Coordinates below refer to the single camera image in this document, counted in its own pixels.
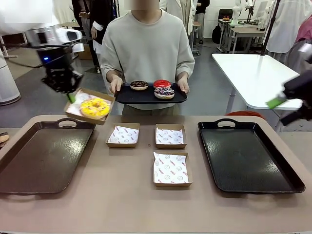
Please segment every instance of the sprinkled donut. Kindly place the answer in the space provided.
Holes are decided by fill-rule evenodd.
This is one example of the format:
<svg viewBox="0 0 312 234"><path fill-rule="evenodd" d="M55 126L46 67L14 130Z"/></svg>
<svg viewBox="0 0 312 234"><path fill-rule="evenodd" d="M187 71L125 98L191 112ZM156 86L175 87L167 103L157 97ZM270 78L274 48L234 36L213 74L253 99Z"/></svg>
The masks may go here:
<svg viewBox="0 0 312 234"><path fill-rule="evenodd" d="M175 91L169 88L156 88L155 96L159 99L173 99Z"/></svg>
<svg viewBox="0 0 312 234"><path fill-rule="evenodd" d="M142 80L133 81L130 83L130 88L137 91L146 90L148 83Z"/></svg>

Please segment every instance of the cable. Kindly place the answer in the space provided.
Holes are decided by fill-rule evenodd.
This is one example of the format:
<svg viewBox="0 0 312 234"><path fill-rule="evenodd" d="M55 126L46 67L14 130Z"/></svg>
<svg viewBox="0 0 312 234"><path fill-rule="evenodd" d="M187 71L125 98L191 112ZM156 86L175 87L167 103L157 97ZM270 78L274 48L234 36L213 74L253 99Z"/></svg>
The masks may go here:
<svg viewBox="0 0 312 234"><path fill-rule="evenodd" d="M16 48L25 48L25 49L44 49L44 48L48 48L48 47L72 47L74 46L75 44L73 45L70 45L70 44L66 44L66 45L40 45L40 46L29 46L29 45L18 45L18 44L11 44L11 43L5 43L5 44L2 44L0 43L1 46L11 46L11 47L16 47Z"/></svg>
<svg viewBox="0 0 312 234"><path fill-rule="evenodd" d="M58 58L55 58L54 60L50 61L50 62L47 62L46 64L41 64L41 65L38 65L38 66L29 66L29 65L26 65L26 64L22 64L22 63L19 63L19 62L14 62L14 61L11 61L11 60L8 60L8 62L12 63L12 64L15 64L15 65L18 65L18 66L22 66L22 67L29 67L29 68L41 68L51 62L54 62L58 59L61 59L62 57L64 57L65 55L62 55Z"/></svg>

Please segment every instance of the paper food tray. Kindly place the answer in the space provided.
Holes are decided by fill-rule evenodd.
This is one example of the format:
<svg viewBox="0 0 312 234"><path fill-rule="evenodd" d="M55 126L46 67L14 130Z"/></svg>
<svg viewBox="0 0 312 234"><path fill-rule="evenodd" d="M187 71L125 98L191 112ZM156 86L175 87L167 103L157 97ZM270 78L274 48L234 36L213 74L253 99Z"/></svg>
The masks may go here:
<svg viewBox="0 0 312 234"><path fill-rule="evenodd" d="M118 143L109 143L109 138L114 132L115 126L120 126L120 127L125 127L125 128L132 128L132 129L137 129L138 131L140 130L140 124L139 123L114 123L110 130L108 131L108 136L106 139L106 144L110 148L135 148L137 146L137 143L133 144L118 144Z"/></svg>
<svg viewBox="0 0 312 234"><path fill-rule="evenodd" d="M103 125L105 123L106 119L108 118L108 116L111 114L111 111L112 111L113 106L114 106L115 98L112 96L109 96L108 94L104 94L101 92L97 92L97 91L93 91L93 90L89 90L89 89L84 89L84 88L79 88L75 95L77 95L77 93L81 92L81 91L85 94L89 94L91 96L96 96L98 98L106 100L107 102L110 102L109 114L102 119L87 118L87 117L83 116L83 114L81 114L80 111L77 111L77 109L80 108L79 104L77 104L76 102L73 104L68 102L65 106L65 109L64 109L66 112L66 115L70 118L75 118L75 119L79 119L82 121L86 121L86 122L90 122L90 123L94 123L94 124L98 124L98 125Z"/></svg>
<svg viewBox="0 0 312 234"><path fill-rule="evenodd" d="M156 180L156 177L155 177L155 174L153 171L153 182L157 187L189 187L193 183L193 176L192 176L192 170L191 170L190 159L189 159L188 153L185 153L185 152L161 152L161 151L158 151L155 153L162 154L162 155L185 156L186 157L187 177L188 177L188 183L181 183L181 184L178 184L178 183L173 184L171 182L159 183L159 182L156 182L157 180Z"/></svg>
<svg viewBox="0 0 312 234"><path fill-rule="evenodd" d="M174 130L174 131L182 130L183 144L159 144L159 143L157 143L157 135L156 135L157 128L158 129ZM184 125L183 124L156 124L155 142L156 142L156 147L158 149L184 149L185 146L187 145Z"/></svg>

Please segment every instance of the beige table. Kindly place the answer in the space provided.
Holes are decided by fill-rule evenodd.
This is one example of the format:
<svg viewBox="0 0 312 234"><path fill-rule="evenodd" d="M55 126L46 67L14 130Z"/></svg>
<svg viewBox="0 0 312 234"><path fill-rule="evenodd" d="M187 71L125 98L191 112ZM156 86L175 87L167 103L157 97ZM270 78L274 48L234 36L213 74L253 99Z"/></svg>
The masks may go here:
<svg viewBox="0 0 312 234"><path fill-rule="evenodd" d="M62 23L62 24L60 24L60 26L66 27L66 28L69 28L69 27L80 27L77 22Z"/></svg>
<svg viewBox="0 0 312 234"><path fill-rule="evenodd" d="M190 46L191 46L191 51L194 55L200 55L199 50L194 48L195 44L195 34L198 30L198 28L201 27L201 24L197 21L193 22L193 30L190 35Z"/></svg>
<svg viewBox="0 0 312 234"><path fill-rule="evenodd" d="M233 24L231 20L224 21L222 19L218 19L218 25L221 24L221 37L220 37L220 44L219 44L219 47L217 47L217 49L220 52L228 53L231 50L231 44L229 43L229 41L232 41L231 38L233 35L233 31L231 30L231 28L234 28L234 27L257 28L258 27L257 25L242 23L244 21L245 19L241 19L238 21L240 22L239 24Z"/></svg>
<svg viewBox="0 0 312 234"><path fill-rule="evenodd" d="M0 157L37 121L36 117L0 151ZM0 229L31 233L228 232L278 233L312 230L312 175L262 119L262 126L307 189L296 195L233 195L213 182L197 123L221 117L111 116L97 126L69 187L59 195L0 196ZM114 122L140 122L136 149L109 149L105 139ZM184 123L194 182L189 189L156 188L152 183L156 123Z"/></svg>
<svg viewBox="0 0 312 234"><path fill-rule="evenodd" d="M265 34L265 31L260 31L255 27L231 28L229 45L231 47L232 38L234 38L234 47L233 47L232 54L235 53L235 48L236 48L236 43L237 43L238 38L249 38L248 45L245 49L245 53L247 53L249 51L249 48L250 48L250 45L252 43L253 38L254 37L262 37L262 36L264 36L264 34Z"/></svg>

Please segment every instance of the cardboard box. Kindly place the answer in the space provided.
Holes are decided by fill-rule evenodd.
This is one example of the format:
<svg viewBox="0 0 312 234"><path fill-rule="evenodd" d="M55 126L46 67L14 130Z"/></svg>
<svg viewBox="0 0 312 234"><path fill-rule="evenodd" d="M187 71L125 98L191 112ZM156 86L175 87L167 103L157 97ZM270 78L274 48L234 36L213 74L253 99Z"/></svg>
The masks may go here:
<svg viewBox="0 0 312 234"><path fill-rule="evenodd" d="M92 60L92 55L91 55L89 45L83 45L83 46L84 46L84 51L78 52L79 59L80 60Z"/></svg>
<svg viewBox="0 0 312 234"><path fill-rule="evenodd" d="M135 148L137 146L137 143L135 144L117 144L117 143L108 143L109 137L112 135L115 126L120 126L120 127L125 127L125 128L132 128L132 129L137 129L140 131L140 124L139 123L114 123L112 127L110 128L109 135L107 136L106 139L106 144L108 145L109 148Z"/></svg>
<svg viewBox="0 0 312 234"><path fill-rule="evenodd" d="M89 90L89 89L84 89L84 88L79 88L79 89L77 89L76 92L78 92L79 90L81 90L84 93L91 94L91 95L97 96L99 98L102 98L102 99L110 101L111 102L111 107L110 107L109 114L106 117L102 118L102 119L91 119L91 118L87 118L87 117L84 117L84 116L74 115L74 114L71 114L71 113L67 112L67 109L68 109L69 105L71 104L70 102L68 102L66 104L66 106L65 106L65 109L64 109L65 112L66 112L66 115L68 117L70 117L70 118L75 118L75 119L79 119L79 120L82 120L82 121L86 121L86 122L94 123L94 124L98 124L98 125L104 125L104 123L106 122L106 119L111 114L111 111L113 109L113 105L114 105L114 102L115 102L115 97L109 96L108 94L104 94L104 93L101 93L101 92L97 92L97 91L93 91L93 90Z"/></svg>
<svg viewBox="0 0 312 234"><path fill-rule="evenodd" d="M187 170L187 176L188 176L188 183L183 183L183 184L166 184L166 183L155 183L155 178L153 175L153 182L157 187L189 187L193 183L193 176L192 176L192 170L190 166L190 159L189 159L189 154L185 152L162 152L162 151L156 151L157 154L163 154L163 155L180 155L180 156L186 156L185 159L185 164L186 164L186 170Z"/></svg>
<svg viewBox="0 0 312 234"><path fill-rule="evenodd" d="M156 130L157 130L157 128L158 129L175 130L175 131L180 131L182 129L183 143L184 144L179 144L179 145L157 144L157 142L156 142ZM184 125L183 124L156 124L156 128L155 128L155 143L156 143L156 147L158 149L184 149L185 146L187 145Z"/></svg>

